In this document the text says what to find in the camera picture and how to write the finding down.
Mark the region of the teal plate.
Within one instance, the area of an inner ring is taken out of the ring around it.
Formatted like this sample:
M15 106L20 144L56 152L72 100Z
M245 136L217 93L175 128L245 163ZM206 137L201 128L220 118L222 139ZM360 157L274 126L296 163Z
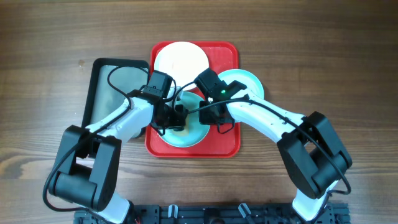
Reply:
M199 108L201 100L202 97L199 95L185 91L182 94L182 99L176 101L175 105L184 105L191 111ZM165 134L159 137L163 142L174 147L191 147L202 141L210 130L210 125L199 122L198 112L187 115L186 126L189 127L190 131L188 136L176 136L173 133L173 129L166 129Z
M218 77L220 80L225 81L227 84L233 81L239 81L246 85L251 91L253 91L258 97L264 99L265 92L261 81L253 73L243 69L230 69L221 72Z

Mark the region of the green yellow sponge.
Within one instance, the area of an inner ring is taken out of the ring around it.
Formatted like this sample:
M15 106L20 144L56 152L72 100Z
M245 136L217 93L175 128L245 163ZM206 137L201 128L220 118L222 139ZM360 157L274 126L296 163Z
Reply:
M188 126L184 126L184 127L179 127L179 128L173 129L173 133L176 136L188 136L190 131L189 131Z

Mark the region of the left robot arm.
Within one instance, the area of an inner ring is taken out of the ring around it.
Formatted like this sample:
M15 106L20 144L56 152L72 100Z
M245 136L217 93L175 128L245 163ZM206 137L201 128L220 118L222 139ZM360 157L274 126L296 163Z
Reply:
M165 131L182 128L188 110L163 92L134 90L124 93L122 105L101 121L85 128L70 126L63 133L53 168L44 183L48 196L73 203L73 212L89 213L105 223L135 223L131 201L116 191L122 146L151 125Z

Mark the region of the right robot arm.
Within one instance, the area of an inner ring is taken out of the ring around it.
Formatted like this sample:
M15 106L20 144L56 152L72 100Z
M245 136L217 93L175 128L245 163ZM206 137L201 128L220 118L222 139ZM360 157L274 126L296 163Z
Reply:
M257 96L250 89L208 90L209 108L224 108L237 121L250 125L277 144L288 175L297 187L292 202L295 212L308 222L325 208L329 197L351 192L345 172L352 158L326 116L315 111L309 116L292 113Z

